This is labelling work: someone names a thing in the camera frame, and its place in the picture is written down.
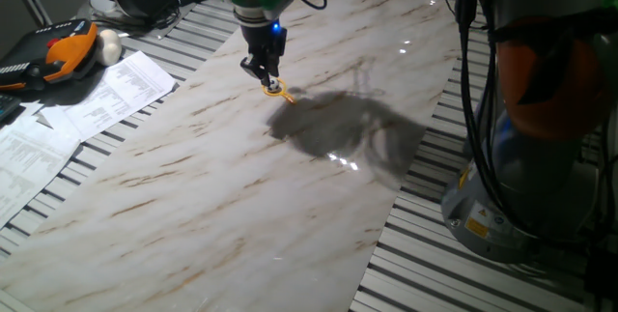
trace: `orange object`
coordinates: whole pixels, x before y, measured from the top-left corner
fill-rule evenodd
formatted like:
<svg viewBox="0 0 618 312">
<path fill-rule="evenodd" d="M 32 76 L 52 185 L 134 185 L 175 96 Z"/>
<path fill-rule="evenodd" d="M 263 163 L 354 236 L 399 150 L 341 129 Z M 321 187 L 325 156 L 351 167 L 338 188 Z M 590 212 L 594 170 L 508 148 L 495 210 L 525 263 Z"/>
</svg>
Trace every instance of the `orange object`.
<svg viewBox="0 0 618 312">
<path fill-rule="evenodd" d="M 277 80 L 279 80 L 279 84 L 281 84 L 281 91 L 279 91 L 278 93 L 269 92 L 268 88 L 264 85 L 262 86 L 262 91 L 264 91 L 267 96 L 281 96 L 282 98 L 286 99 L 290 104 L 296 104 L 294 97 L 286 92 L 286 90 L 288 89 L 288 85 L 286 85 L 286 82 L 281 80 L 281 78 L 277 78 Z"/>
<path fill-rule="evenodd" d="M 91 23 L 88 34 L 67 37 L 53 44 L 47 52 L 45 62 L 51 64 L 55 61 L 62 61 L 65 64 L 60 71 L 45 76 L 44 79 L 52 81 L 71 74 L 93 47 L 96 38 L 97 26 Z"/>
<path fill-rule="evenodd" d="M 25 87 L 26 87 L 26 84 L 24 83 L 17 83 L 17 84 L 11 84 L 11 85 L 0 85 L 0 91 L 21 90 Z"/>
<path fill-rule="evenodd" d="M 518 24 L 539 20 L 528 18 Z M 537 54 L 521 41 L 512 40 L 497 45 L 497 57 L 509 117 L 523 134 L 547 140 L 580 138 L 610 111 L 613 97 L 609 83 L 594 49 L 585 41 L 575 41 L 563 83 L 553 98 L 541 103 L 518 104 L 539 62 Z"/>
</svg>

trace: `yellow warning sticker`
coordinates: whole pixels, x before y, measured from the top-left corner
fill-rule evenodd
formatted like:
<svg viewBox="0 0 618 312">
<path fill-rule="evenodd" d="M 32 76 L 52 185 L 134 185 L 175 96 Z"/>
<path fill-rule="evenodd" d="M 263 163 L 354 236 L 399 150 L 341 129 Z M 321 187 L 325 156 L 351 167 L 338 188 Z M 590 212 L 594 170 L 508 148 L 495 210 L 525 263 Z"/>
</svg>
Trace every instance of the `yellow warning sticker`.
<svg viewBox="0 0 618 312">
<path fill-rule="evenodd" d="M 478 201 L 474 201 L 465 222 L 465 228 L 484 239 L 488 236 L 490 227 L 492 227 L 492 219 L 492 211 Z"/>
<path fill-rule="evenodd" d="M 467 172 L 469 171 L 469 168 L 466 168 L 462 174 L 460 175 L 460 184 L 459 184 L 459 190 L 462 189 L 462 187 L 464 187 L 465 184 L 465 178 L 467 177 Z"/>
<path fill-rule="evenodd" d="M 470 217 L 467 219 L 465 223 L 465 228 L 473 232 L 474 234 L 482 237 L 483 239 L 487 236 L 489 228 L 480 222 L 474 220 L 474 218 Z"/>
</svg>

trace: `metal grating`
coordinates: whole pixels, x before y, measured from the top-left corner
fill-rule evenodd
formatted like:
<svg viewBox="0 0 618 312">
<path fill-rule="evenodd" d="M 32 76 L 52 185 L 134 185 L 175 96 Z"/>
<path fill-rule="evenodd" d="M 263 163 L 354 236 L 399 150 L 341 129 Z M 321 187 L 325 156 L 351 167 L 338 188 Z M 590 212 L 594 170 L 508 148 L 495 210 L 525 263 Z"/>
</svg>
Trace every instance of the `metal grating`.
<svg viewBox="0 0 618 312">
<path fill-rule="evenodd" d="M 477 22 L 484 22 L 480 14 Z M 161 41 L 124 39 L 125 56 L 143 51 L 182 85 L 237 27 L 231 8 L 210 0 L 193 9 Z M 489 58 L 485 34 L 472 33 L 469 58 L 476 104 L 485 87 Z M 444 226 L 439 199 L 467 163 L 460 71 L 461 60 L 438 101 L 350 311 L 581 310 L 585 297 L 580 258 L 565 258 L 561 267 L 552 268 L 501 265 L 467 251 Z M 84 142 L 58 177 L 0 230 L 0 263 L 165 99 Z M 596 163 L 599 141 L 598 133 L 586 137 L 582 151 L 586 160 Z"/>
</svg>

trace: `white marble surface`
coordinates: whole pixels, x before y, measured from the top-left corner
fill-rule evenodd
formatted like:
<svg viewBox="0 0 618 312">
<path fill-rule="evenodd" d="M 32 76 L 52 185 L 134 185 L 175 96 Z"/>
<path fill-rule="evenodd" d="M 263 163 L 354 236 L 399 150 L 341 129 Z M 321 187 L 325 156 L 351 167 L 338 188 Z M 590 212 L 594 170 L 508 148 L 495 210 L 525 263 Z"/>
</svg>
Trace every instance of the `white marble surface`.
<svg viewBox="0 0 618 312">
<path fill-rule="evenodd" d="M 37 311 L 346 311 L 458 55 L 442 1 L 296 1 L 281 75 L 237 31 L 0 266 Z"/>
</svg>

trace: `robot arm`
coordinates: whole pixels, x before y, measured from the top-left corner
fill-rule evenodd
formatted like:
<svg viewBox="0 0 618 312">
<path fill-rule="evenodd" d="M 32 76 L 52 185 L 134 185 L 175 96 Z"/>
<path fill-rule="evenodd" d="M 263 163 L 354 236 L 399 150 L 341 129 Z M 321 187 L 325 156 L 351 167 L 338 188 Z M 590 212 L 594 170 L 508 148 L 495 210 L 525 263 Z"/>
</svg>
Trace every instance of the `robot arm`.
<svg viewBox="0 0 618 312">
<path fill-rule="evenodd" d="M 248 43 L 248 56 L 240 66 L 262 85 L 270 85 L 270 76 L 279 76 L 279 57 L 283 56 L 287 30 L 279 24 L 279 15 L 294 0 L 226 0 L 234 6 L 242 35 Z"/>
</svg>

